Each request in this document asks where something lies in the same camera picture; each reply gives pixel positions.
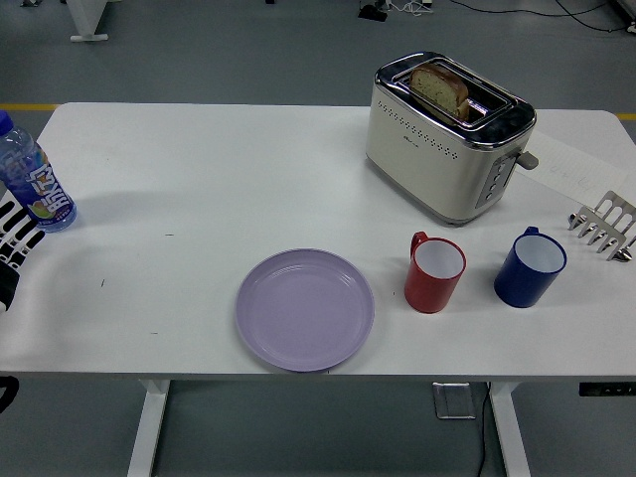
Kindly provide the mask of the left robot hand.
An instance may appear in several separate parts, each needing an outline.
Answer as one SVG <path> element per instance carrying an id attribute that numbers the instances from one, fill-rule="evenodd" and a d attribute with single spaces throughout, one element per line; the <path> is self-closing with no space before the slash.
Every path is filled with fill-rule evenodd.
<path id="1" fill-rule="evenodd" d="M 1 312 L 9 310 L 19 284 L 20 268 L 46 236 L 14 200 L 1 201 Z"/>

